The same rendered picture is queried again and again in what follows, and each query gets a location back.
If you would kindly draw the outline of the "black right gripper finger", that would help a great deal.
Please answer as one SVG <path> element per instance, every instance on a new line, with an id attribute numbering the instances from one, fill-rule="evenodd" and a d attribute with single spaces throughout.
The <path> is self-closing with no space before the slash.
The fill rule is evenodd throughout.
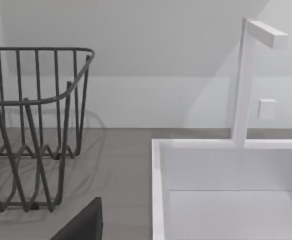
<path id="1" fill-rule="evenodd" d="M 95 197 L 50 240 L 102 240 L 103 204 Z"/>

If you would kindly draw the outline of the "white sink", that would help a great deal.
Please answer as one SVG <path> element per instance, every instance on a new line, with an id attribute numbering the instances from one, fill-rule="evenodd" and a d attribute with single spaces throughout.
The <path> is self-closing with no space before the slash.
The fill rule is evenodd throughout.
<path id="1" fill-rule="evenodd" d="M 292 139 L 152 140 L 153 240 L 292 240 Z"/>

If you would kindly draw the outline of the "tall white tap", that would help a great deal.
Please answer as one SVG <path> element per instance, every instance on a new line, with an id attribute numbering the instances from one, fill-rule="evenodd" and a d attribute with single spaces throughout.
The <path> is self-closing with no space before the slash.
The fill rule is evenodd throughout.
<path id="1" fill-rule="evenodd" d="M 256 43 L 272 50 L 285 50 L 289 35 L 260 20 L 243 18 L 236 75 L 236 97 L 231 140 L 243 148 L 247 140 Z"/>

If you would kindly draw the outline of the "small white square knob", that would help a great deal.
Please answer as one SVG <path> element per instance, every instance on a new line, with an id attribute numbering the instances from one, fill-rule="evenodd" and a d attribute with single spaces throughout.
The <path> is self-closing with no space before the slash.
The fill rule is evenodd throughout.
<path id="1" fill-rule="evenodd" d="M 276 103 L 275 99 L 260 99 L 258 103 L 258 118 L 261 120 L 274 119 Z"/>

